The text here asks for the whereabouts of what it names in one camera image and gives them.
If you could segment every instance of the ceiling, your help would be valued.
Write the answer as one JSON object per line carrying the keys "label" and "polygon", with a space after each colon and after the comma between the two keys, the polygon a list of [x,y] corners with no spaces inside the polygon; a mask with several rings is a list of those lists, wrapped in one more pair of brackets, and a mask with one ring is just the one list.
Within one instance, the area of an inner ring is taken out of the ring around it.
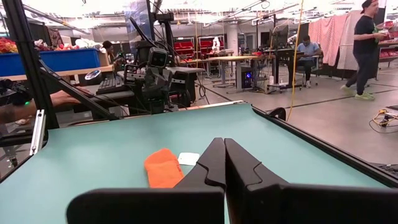
{"label": "ceiling", "polygon": [[[192,21],[208,24],[221,19],[228,14],[242,9],[256,0],[150,0],[153,3],[161,1],[160,10],[174,12],[175,23],[189,24]],[[311,21],[333,14],[344,14],[348,11],[360,9],[364,0],[304,0],[303,19]],[[125,26],[124,11],[131,10],[135,4],[145,4],[146,0],[69,0],[68,4],[55,6],[53,0],[22,0],[22,2],[53,17],[57,17],[77,28],[87,29],[93,27]],[[387,4],[387,18],[398,17],[398,1],[379,0],[381,5]],[[301,3],[301,0],[266,0],[247,11],[241,12],[224,20],[244,21],[272,12],[292,4]],[[51,22],[43,17],[38,17],[31,12],[25,12],[27,17],[45,22],[48,26],[61,27],[59,23]],[[279,12],[277,18],[298,19],[300,6]]]}

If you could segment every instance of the green sneaker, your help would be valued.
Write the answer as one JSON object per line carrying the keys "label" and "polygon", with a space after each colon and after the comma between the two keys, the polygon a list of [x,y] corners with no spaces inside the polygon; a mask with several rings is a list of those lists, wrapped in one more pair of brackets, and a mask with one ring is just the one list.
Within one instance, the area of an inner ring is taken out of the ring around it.
{"label": "green sneaker", "polygon": [[368,95],[369,97],[371,97],[371,98],[374,99],[374,96],[373,96],[373,94],[371,94],[371,93],[366,93],[366,92],[364,91],[363,94]]}
{"label": "green sneaker", "polygon": [[367,100],[367,101],[372,101],[372,100],[374,100],[374,97],[371,96],[371,95],[367,95],[367,94],[363,93],[362,95],[355,94],[354,99],[355,99],[355,100]]}
{"label": "green sneaker", "polygon": [[346,85],[343,85],[342,87],[340,87],[340,90],[343,90],[344,93],[348,96],[354,96],[355,92],[353,90],[351,90],[349,87],[347,87]]}

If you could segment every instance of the jeans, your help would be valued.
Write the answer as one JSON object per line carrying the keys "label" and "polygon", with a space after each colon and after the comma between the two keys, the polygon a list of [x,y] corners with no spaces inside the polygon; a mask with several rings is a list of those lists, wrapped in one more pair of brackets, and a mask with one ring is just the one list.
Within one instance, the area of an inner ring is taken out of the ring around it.
{"label": "jeans", "polygon": [[376,76],[377,70],[379,68],[378,56],[378,50],[375,50],[375,52],[371,54],[354,54],[354,57],[358,62],[359,68],[356,74],[354,74],[347,81],[346,86],[350,87],[351,85],[357,83],[356,93],[358,95],[362,95],[368,79]]}

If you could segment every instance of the blue bin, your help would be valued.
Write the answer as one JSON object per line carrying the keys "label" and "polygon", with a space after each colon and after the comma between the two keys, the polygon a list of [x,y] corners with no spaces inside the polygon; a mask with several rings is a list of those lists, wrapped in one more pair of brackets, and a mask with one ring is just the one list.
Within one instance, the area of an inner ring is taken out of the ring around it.
{"label": "blue bin", "polygon": [[[68,71],[98,68],[100,59],[96,49],[60,50],[40,53],[52,70]],[[0,54],[0,77],[25,74],[19,54]]]}

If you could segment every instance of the keyboard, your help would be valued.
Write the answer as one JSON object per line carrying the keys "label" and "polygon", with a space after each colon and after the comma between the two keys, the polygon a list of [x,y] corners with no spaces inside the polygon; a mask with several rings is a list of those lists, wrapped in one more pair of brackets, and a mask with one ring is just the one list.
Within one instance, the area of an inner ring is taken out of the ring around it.
{"label": "keyboard", "polygon": [[121,77],[107,78],[99,84],[98,90],[95,94],[116,93],[124,90],[127,90],[127,88],[124,86],[124,82]]}

